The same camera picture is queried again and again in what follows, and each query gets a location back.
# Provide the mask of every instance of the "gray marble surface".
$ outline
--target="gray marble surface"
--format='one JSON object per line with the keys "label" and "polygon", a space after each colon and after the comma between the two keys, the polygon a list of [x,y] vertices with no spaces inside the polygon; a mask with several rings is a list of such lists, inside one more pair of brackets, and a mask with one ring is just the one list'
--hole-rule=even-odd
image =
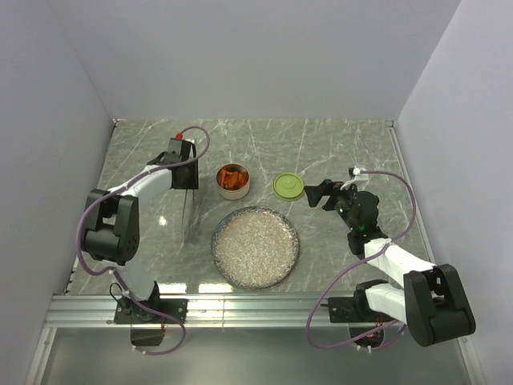
{"label": "gray marble surface", "polygon": [[[140,213],[141,242],[137,257],[160,284],[163,293],[229,293],[231,287],[212,261],[211,240],[217,224],[233,210],[260,205],[283,213],[296,228],[301,255],[292,273],[281,283],[258,292],[316,292],[336,273],[355,262],[345,235],[347,229],[335,213],[311,209],[306,196],[281,201],[273,193],[273,178],[296,172],[305,184],[325,178],[347,180],[348,167],[400,173],[389,128],[383,120],[162,120],[119,121],[108,149],[100,188],[110,188],[141,171],[165,150],[169,138],[189,125],[202,125],[211,135],[210,149],[200,160],[200,189],[194,199],[184,191],[165,193]],[[199,148],[201,132],[188,132]],[[227,201],[216,191],[215,175],[227,163],[243,164],[251,175],[249,194]],[[390,236],[400,233],[411,215],[406,190],[386,176],[371,176],[366,190],[380,198],[379,222]],[[427,259],[418,226],[398,242]],[[99,263],[87,257],[95,269]],[[352,290],[359,282],[383,278],[372,266],[349,272],[335,290]],[[80,267],[71,294],[106,294],[111,276],[89,277]]]}

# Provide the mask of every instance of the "lid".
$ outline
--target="lid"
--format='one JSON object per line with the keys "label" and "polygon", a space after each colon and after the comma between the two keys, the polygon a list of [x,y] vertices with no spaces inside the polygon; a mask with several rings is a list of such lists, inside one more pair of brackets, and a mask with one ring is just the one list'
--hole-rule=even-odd
{"label": "lid", "polygon": [[284,201],[295,201],[303,193],[303,180],[296,174],[286,172],[278,175],[273,182],[274,193]]}

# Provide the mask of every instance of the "round tray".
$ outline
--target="round tray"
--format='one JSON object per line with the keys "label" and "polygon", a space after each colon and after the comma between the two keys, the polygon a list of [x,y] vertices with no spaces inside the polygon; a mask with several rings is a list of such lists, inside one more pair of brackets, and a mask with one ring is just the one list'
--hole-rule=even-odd
{"label": "round tray", "polygon": [[234,286],[264,289],[281,282],[299,258],[297,232],[280,213],[252,206],[230,213],[212,236],[217,269]]}

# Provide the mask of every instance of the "purple cable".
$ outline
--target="purple cable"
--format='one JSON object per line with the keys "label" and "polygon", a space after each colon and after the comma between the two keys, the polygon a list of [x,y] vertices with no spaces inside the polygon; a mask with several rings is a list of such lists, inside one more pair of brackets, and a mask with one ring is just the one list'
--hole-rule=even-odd
{"label": "purple cable", "polygon": [[[184,130],[182,130],[180,133],[184,134],[185,132],[187,132],[189,130],[192,130],[192,129],[201,130],[205,134],[205,139],[207,140],[207,143],[205,144],[205,147],[204,147],[203,151],[201,151],[198,154],[198,156],[195,156],[195,157],[193,157],[193,158],[191,158],[189,160],[185,160],[183,162],[178,162],[178,163],[168,164],[168,165],[164,165],[164,166],[159,166],[159,167],[152,168],[151,170],[148,170],[148,171],[145,171],[145,172],[141,172],[140,174],[138,174],[138,175],[134,176],[132,179],[130,179],[124,186],[118,188],[115,191],[111,191],[110,193],[100,197],[99,199],[97,199],[96,201],[91,203],[89,205],[89,207],[87,207],[86,210],[83,212],[82,216],[80,217],[79,224],[77,225],[77,230],[76,230],[76,233],[75,233],[75,245],[76,245],[76,249],[77,249],[77,258],[79,259],[80,265],[90,275],[98,277],[99,275],[105,274],[109,270],[114,270],[114,276],[119,281],[119,284],[123,287],[123,290],[130,290],[127,287],[127,285],[124,282],[124,280],[119,276],[119,274],[117,274],[115,269],[112,269],[110,267],[106,267],[105,269],[101,269],[100,271],[94,271],[93,269],[91,269],[87,265],[87,263],[86,263],[86,261],[85,261],[85,259],[83,257],[83,253],[82,253],[83,226],[84,226],[84,224],[86,222],[87,217],[91,214],[91,212],[98,205],[100,205],[102,202],[106,201],[107,199],[109,199],[109,198],[111,198],[111,197],[113,197],[113,196],[115,196],[115,195],[117,195],[119,193],[122,193],[123,191],[128,190],[131,186],[133,186],[135,183],[137,183],[139,180],[143,179],[144,177],[146,177],[148,175],[151,175],[152,173],[160,171],[160,170],[165,170],[165,169],[171,169],[171,168],[176,168],[176,167],[180,167],[180,166],[185,166],[186,164],[190,164],[190,163],[196,162],[199,158],[201,158],[207,152],[208,148],[210,147],[210,135],[208,134],[207,130],[205,130],[203,127],[200,127],[200,126],[190,126],[190,127],[187,127]],[[170,320],[170,321],[172,321],[174,323],[177,323],[178,325],[180,325],[180,327],[182,328],[182,331],[183,331],[182,338],[171,349],[168,349],[166,351],[151,352],[151,351],[145,351],[145,350],[143,350],[143,349],[141,349],[139,347],[136,347],[137,351],[141,351],[141,352],[143,352],[146,355],[165,355],[167,353],[171,353],[172,351],[175,351],[176,349],[178,349],[182,345],[182,343],[184,343],[185,335],[186,335],[185,325],[179,319],[177,319],[175,317],[172,317],[171,315],[161,313],[161,312],[159,312],[157,310],[150,309],[149,307],[147,307],[147,306],[143,305],[142,303],[140,303],[137,300],[137,298],[135,298],[132,294],[130,294],[130,299],[138,307],[140,307],[141,309],[147,311],[148,313],[152,313],[152,314],[158,315],[160,317],[165,317],[168,320]]]}
{"label": "purple cable", "polygon": [[[362,174],[379,174],[379,175],[389,175],[389,176],[393,176],[394,178],[397,178],[399,179],[405,186],[406,186],[406,189],[408,190],[408,193],[410,194],[410,200],[411,200],[411,205],[412,205],[412,208],[413,208],[413,213],[411,215],[411,219],[410,219],[410,223],[408,224],[408,226],[406,227],[406,229],[400,233],[399,235],[397,235],[396,237],[393,237],[392,238],[392,242],[395,242],[397,239],[399,238],[402,238],[404,237],[405,235],[408,234],[408,232],[411,230],[411,228],[414,226],[414,223],[415,223],[415,217],[417,216],[417,201],[415,200],[415,195],[414,195],[414,191],[413,189],[410,187],[410,185],[408,184],[408,182],[406,182],[406,180],[402,177],[402,176],[399,176],[398,174],[395,174],[393,172],[388,172],[388,171],[362,171]],[[308,343],[312,346],[312,347],[315,347],[317,349],[322,349],[322,350],[325,350],[325,349],[337,349],[338,347],[345,347],[347,345],[349,345],[350,343],[352,342],[355,342],[357,341],[358,339],[360,338],[364,338],[366,337],[367,335],[369,334],[372,334],[372,333],[375,333],[377,331],[380,331],[380,330],[383,330],[389,326],[392,326],[393,324],[397,323],[398,321],[397,320],[393,320],[393,321],[390,321],[388,323],[385,323],[383,325],[380,325],[378,327],[375,327],[374,329],[372,330],[369,330],[369,331],[366,331],[365,333],[362,333],[360,335],[357,335],[356,337],[352,337],[351,339],[348,339],[347,341],[342,341],[342,342],[336,342],[336,343],[332,343],[330,345],[319,345],[318,343],[316,343],[315,341],[313,341],[313,338],[312,338],[312,335],[310,334],[310,326],[312,324],[312,319],[313,319],[313,315],[315,314],[315,312],[317,311],[317,308],[319,307],[319,305],[321,304],[322,300],[324,299],[324,297],[327,295],[327,293],[331,290],[331,288],[333,286],[335,286],[335,284],[343,277],[345,276],[350,270],[358,267],[359,265],[363,265],[364,263],[367,263],[368,261],[372,261],[373,259],[376,259],[377,257],[381,256],[384,254],[384,252],[389,248],[390,246],[390,243],[384,245],[377,253],[375,253],[374,255],[371,255],[370,257],[367,257],[367,258],[364,258],[360,261],[357,261],[355,263],[353,263],[351,266],[347,267],[346,269],[343,269],[331,282],[330,284],[324,289],[324,291],[321,293],[321,296],[316,300],[315,302],[315,305],[313,305],[313,308],[311,309],[309,315],[308,315],[308,318],[306,320],[306,329],[305,329],[305,334],[306,334],[306,340],[308,341]],[[380,349],[383,349],[387,346],[389,346],[391,343],[395,342],[399,336],[401,335],[401,333],[406,329],[406,325],[404,325],[400,330],[399,332],[397,333],[397,335],[395,335],[389,342],[379,346],[379,347],[376,347],[374,348],[374,350],[380,350]]]}

